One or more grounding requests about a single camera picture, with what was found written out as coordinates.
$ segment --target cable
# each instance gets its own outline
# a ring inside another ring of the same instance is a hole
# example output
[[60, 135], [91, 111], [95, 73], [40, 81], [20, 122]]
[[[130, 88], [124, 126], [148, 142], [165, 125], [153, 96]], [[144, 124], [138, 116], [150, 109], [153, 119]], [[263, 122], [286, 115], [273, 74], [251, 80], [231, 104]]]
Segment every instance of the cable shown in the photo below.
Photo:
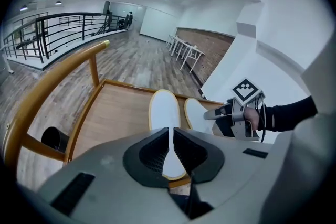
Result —
[[258, 103], [259, 103], [259, 100], [260, 100], [260, 97], [261, 97], [261, 94], [259, 95], [259, 97], [258, 97], [258, 99], [256, 100], [256, 102], [255, 102], [255, 104], [254, 104], [254, 108], [255, 108], [255, 110], [257, 111], [257, 113], [258, 113], [258, 115], [259, 115], [259, 118], [261, 119], [261, 122], [262, 122], [262, 126], [263, 126], [263, 128], [262, 128], [262, 137], [261, 137], [261, 143], [264, 141], [264, 138], [265, 138], [265, 134], [266, 134], [266, 114], [265, 114], [265, 104], [264, 104], [264, 99], [262, 98], [262, 105], [263, 105], [263, 107], [264, 107], [264, 119], [265, 119], [265, 121], [264, 121], [264, 119], [263, 119], [263, 117], [261, 117], [261, 114], [260, 114], [260, 112], [259, 112], [259, 110], [258, 110], [258, 107], [257, 107], [257, 105], [258, 105]]

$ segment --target wooden rail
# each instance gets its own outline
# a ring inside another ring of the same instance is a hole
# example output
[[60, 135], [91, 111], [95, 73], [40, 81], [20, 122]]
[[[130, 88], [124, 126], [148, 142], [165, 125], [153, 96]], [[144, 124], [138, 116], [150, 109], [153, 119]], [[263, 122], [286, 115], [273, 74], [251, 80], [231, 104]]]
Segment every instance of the wooden rail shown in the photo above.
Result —
[[[50, 72], [35, 85], [31, 92], [21, 102], [12, 122], [6, 133], [5, 143], [3, 148], [3, 158], [5, 165], [16, 175], [17, 163], [22, 146], [34, 151], [38, 154], [65, 161], [66, 155], [64, 153], [55, 152], [56, 150], [44, 145], [42, 142], [29, 136], [28, 130], [32, 124], [37, 112], [61, 81], [69, 75], [75, 68], [83, 62], [90, 60], [90, 69], [95, 88], [99, 88], [99, 79], [96, 65], [96, 54], [110, 45], [108, 40], [100, 42], [91, 48], [84, 51], [79, 51], [74, 55], [68, 57], [61, 64], [55, 66]], [[72, 137], [69, 139], [67, 145], [71, 148], [73, 141]]]

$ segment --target black slot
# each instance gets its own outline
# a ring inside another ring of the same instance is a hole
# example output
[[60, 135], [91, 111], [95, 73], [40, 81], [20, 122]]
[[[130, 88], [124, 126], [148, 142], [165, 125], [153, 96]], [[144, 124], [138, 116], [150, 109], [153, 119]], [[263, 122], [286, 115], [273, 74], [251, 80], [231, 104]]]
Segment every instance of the black slot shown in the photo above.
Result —
[[248, 154], [248, 155], [252, 155], [258, 158], [262, 158], [265, 159], [268, 155], [267, 152], [264, 151], [257, 151], [257, 150], [253, 150], [252, 148], [247, 148], [243, 151], [243, 153]]
[[94, 178], [95, 176], [90, 174], [78, 174], [51, 203], [51, 206], [64, 215], [70, 215]]

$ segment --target black sleeve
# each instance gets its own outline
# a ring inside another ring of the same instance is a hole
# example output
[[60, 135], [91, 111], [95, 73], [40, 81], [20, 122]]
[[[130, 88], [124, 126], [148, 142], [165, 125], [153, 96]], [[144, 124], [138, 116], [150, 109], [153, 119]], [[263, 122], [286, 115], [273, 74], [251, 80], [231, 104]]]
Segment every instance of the black sleeve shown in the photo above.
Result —
[[[293, 130], [302, 120], [312, 117], [317, 113], [316, 106], [312, 97], [307, 97], [299, 102], [287, 105], [276, 105], [267, 108], [266, 111], [266, 129], [274, 132], [284, 132]], [[262, 119], [264, 119], [264, 110], [260, 110], [259, 130], [263, 129]]]

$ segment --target gray plank floor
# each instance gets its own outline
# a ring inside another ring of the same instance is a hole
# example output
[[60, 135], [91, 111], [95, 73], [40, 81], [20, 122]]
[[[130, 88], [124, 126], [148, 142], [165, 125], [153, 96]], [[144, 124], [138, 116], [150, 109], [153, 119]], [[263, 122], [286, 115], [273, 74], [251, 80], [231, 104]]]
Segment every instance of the gray plank floor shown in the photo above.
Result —
[[[97, 54], [99, 78], [118, 80], [136, 86], [167, 89], [175, 93], [200, 97], [197, 82], [181, 62], [175, 62], [168, 53], [165, 42], [141, 36], [134, 31], [104, 37], [111, 46]], [[97, 40], [80, 49], [92, 46]], [[72, 53], [59, 59], [64, 60]], [[2, 144], [6, 124], [10, 123], [25, 94], [46, 71], [38, 71], [16, 63], [10, 63], [14, 74], [0, 85], [0, 142]], [[81, 109], [93, 90], [88, 62], [72, 72], [46, 100], [32, 123], [29, 134], [41, 139], [43, 131], [55, 126], [69, 134]], [[61, 162], [45, 158], [22, 148], [19, 158], [18, 181], [32, 190], [61, 168]]]

